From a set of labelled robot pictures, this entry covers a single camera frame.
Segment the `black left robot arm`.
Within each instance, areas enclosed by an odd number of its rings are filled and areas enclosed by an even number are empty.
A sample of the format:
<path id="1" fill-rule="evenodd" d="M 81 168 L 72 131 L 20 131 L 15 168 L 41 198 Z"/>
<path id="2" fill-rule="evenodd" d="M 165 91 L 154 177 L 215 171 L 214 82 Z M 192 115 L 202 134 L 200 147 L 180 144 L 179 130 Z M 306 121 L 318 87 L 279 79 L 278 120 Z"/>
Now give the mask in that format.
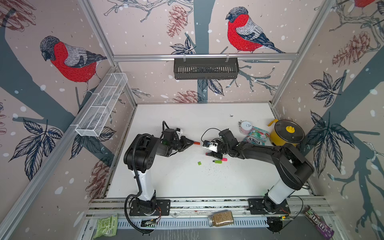
<path id="1" fill-rule="evenodd" d="M 162 122 L 159 138 L 149 134 L 138 134 L 135 137 L 123 157 L 138 186 L 138 192 L 126 198 L 124 208 L 129 216 L 160 217 L 170 214 L 171 201 L 157 198 L 150 169 L 157 155 L 168 158 L 194 144 L 198 143 L 183 136 L 181 129 L 169 128 L 165 121 Z"/>

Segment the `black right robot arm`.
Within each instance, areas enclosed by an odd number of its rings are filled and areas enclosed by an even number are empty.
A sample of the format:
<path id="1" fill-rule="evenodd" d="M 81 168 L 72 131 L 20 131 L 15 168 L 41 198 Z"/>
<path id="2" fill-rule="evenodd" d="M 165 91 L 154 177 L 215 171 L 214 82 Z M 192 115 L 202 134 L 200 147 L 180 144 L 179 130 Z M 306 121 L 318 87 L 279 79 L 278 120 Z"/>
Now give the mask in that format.
<path id="1" fill-rule="evenodd" d="M 207 156 L 221 159 L 224 155 L 241 160 L 256 160 L 275 166 L 279 179 L 254 209 L 274 214 L 280 211 L 285 200 L 301 190 L 314 173 L 313 165 L 290 143 L 282 146 L 264 146 L 247 141 L 239 142 L 229 129 L 219 131 L 219 138 L 203 141 L 210 152 Z"/>

